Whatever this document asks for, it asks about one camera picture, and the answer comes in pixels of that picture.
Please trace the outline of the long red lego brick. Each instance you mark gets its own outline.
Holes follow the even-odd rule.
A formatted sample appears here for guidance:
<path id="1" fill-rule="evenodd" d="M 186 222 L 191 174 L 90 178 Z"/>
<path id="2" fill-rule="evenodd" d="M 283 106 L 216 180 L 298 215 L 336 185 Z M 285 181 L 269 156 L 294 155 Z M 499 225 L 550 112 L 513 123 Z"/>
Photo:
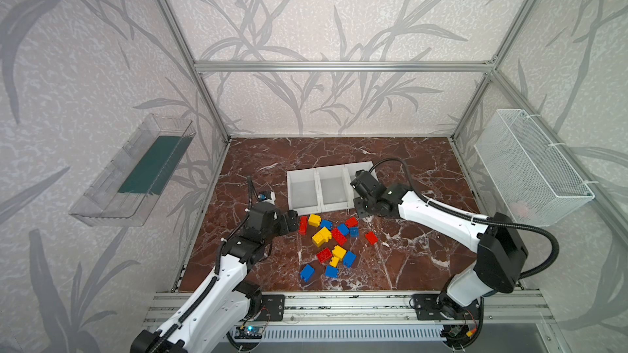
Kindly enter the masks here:
<path id="1" fill-rule="evenodd" d="M 299 219 L 299 234 L 304 236 L 307 234 L 308 216 L 301 216 Z"/>

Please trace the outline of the large yellow lego brick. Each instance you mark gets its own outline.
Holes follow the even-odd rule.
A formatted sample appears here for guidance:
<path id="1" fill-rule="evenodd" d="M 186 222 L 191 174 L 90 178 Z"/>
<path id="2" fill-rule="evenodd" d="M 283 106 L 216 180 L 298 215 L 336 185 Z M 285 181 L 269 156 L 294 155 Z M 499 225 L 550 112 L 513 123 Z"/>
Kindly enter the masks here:
<path id="1" fill-rule="evenodd" d="M 312 236 L 312 242 L 320 248 L 322 245 L 328 243 L 332 239 L 332 233 L 326 228 L 322 227 L 315 235 Z"/>

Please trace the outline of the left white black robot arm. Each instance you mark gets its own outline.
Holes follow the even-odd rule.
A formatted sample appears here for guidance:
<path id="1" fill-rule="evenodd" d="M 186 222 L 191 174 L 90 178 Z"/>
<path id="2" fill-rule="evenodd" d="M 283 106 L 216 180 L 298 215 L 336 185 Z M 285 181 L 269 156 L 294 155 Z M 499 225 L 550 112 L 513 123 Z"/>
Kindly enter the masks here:
<path id="1" fill-rule="evenodd" d="M 132 352 L 211 352 L 242 320 L 262 311 L 258 285 L 246 280 L 276 237 L 299 228 L 299 214 L 268 201 L 251 205 L 243 220 L 221 241 L 214 269 L 186 302 L 155 332 L 143 330 Z"/>

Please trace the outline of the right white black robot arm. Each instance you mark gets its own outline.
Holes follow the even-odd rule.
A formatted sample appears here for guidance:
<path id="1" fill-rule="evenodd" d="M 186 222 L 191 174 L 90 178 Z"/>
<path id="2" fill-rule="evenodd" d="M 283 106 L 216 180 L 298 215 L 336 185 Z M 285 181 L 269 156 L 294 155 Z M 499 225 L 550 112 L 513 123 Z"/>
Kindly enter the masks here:
<path id="1" fill-rule="evenodd" d="M 359 215 L 376 215 L 415 222 L 462 244 L 476 254 L 475 263 L 453 276 L 439 295 L 438 305 L 459 310 L 490 293 L 510 294 L 520 279 L 552 266 L 559 256 L 559 241 L 548 230 L 514 223 L 497 213 L 492 217 L 465 212 L 415 192 L 412 186 L 385 186 L 360 170 L 351 182 Z M 550 252 L 540 265 L 525 271 L 528 249 L 520 231 L 546 238 Z"/>

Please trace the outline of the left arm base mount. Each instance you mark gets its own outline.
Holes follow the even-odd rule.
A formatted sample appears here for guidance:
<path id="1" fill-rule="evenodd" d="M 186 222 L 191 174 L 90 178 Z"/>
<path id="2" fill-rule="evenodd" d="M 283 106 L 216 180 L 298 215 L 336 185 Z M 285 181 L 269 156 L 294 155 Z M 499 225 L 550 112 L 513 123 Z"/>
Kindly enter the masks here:
<path id="1" fill-rule="evenodd" d="M 248 299 L 245 317 L 241 321 L 282 321 L 285 308 L 284 294 L 261 294 Z"/>

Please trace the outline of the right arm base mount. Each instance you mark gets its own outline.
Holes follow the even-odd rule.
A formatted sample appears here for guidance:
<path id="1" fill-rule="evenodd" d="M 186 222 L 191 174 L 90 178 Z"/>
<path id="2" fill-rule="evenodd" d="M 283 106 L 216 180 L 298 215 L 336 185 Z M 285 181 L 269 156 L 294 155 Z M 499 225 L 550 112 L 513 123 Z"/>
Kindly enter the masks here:
<path id="1" fill-rule="evenodd" d="M 417 320 L 479 320 L 482 306 L 474 300 L 467 307 L 460 307 L 445 299 L 440 301 L 439 294 L 413 294 L 409 300 L 410 308 L 415 312 Z"/>

